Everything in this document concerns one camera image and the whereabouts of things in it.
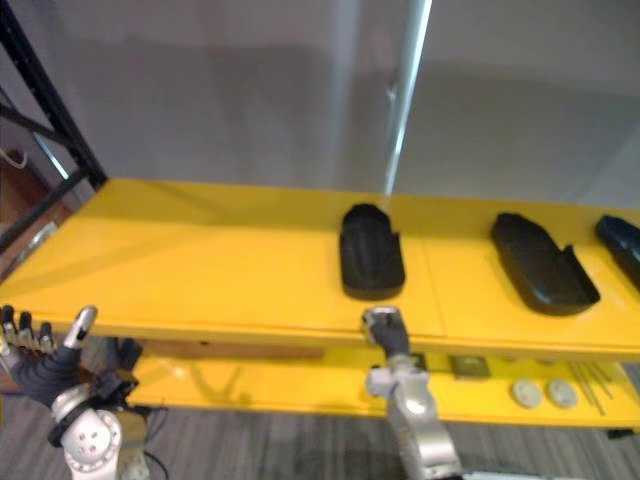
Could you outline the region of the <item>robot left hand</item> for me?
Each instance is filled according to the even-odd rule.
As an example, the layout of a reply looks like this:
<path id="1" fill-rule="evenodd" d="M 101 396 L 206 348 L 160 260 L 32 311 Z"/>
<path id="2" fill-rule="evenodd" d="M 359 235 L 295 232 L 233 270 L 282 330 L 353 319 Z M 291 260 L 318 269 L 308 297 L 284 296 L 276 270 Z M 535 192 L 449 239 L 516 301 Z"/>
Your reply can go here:
<path id="1" fill-rule="evenodd" d="M 43 321 L 35 331 L 29 311 L 1 307 L 1 365 L 22 393 L 50 408 L 62 393 L 93 381 L 81 357 L 97 314 L 95 306 L 83 307 L 58 341 L 50 322 Z"/>

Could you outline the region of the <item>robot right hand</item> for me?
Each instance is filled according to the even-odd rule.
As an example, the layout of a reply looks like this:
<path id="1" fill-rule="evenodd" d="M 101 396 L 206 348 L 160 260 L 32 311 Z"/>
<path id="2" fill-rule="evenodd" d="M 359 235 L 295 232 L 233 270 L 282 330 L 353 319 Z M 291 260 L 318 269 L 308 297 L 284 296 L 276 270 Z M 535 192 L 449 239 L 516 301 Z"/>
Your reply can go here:
<path id="1" fill-rule="evenodd" d="M 366 309 L 361 319 L 369 342 L 379 346 L 387 359 L 410 354 L 409 334 L 397 307 L 374 306 Z"/>

